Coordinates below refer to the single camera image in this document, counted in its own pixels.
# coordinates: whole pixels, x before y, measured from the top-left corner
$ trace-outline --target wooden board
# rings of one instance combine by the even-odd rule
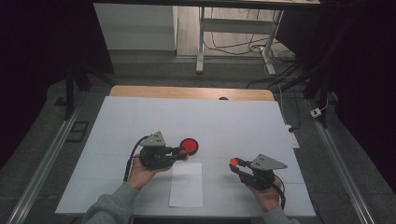
[[[239,90],[187,87],[115,86],[110,96],[130,96],[174,99],[213,99],[226,97],[235,101],[274,101],[268,90]]]

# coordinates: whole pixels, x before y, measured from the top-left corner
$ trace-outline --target red circle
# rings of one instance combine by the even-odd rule
[[[237,166],[238,165],[238,160],[236,158],[230,159],[230,165]]]
[[[180,146],[184,147],[184,150],[186,150],[189,155],[193,155],[198,151],[198,142],[192,138],[184,139],[181,141]]]

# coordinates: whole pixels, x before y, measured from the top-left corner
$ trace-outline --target gray sleeve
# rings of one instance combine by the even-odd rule
[[[130,223],[134,213],[134,200],[139,190],[126,182],[111,195],[104,194],[93,204],[82,219],[82,223]]]
[[[296,219],[288,219],[280,207],[266,212],[263,218],[267,224],[300,224]]]

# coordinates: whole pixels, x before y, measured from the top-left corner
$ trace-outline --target red button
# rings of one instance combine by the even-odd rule
[[[190,156],[195,154],[198,151],[198,142],[192,138],[186,138],[180,143],[181,147],[184,147],[184,150],[189,153]]]

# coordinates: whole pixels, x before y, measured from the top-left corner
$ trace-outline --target hand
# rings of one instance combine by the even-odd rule
[[[275,184],[279,188],[282,187],[282,183],[278,178],[275,179]],[[257,202],[262,207],[262,209],[264,209],[264,211],[269,212],[279,207],[279,193],[275,189],[269,188],[269,189],[257,190],[248,185],[247,187],[253,192]]]
[[[159,172],[167,171],[171,168],[167,167],[158,170],[150,170],[142,165],[140,159],[137,158],[138,156],[139,154],[135,155],[133,159],[131,172],[127,181],[129,185],[136,189],[141,190],[156,174],[158,174]]]

